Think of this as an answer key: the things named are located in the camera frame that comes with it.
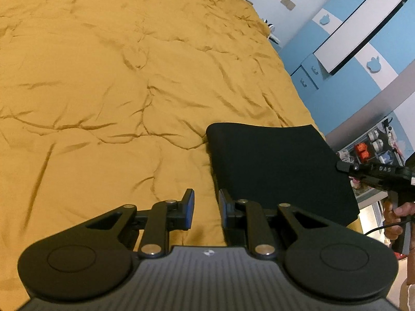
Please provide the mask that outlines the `person's right hand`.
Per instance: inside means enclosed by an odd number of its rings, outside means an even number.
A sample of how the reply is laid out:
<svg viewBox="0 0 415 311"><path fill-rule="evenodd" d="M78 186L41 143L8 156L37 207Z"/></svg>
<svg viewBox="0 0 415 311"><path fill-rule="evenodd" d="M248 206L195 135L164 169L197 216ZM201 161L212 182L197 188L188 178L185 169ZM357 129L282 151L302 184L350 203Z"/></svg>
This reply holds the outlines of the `person's right hand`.
<svg viewBox="0 0 415 311"><path fill-rule="evenodd" d="M384 203L383 217L386 225L399 223L401 218L414 215L414 202L406 202L397 208L393 207L392 201L386 200ZM399 225L391 226L385 229L385 236L391 240L396 240L403 233Z"/></svg>

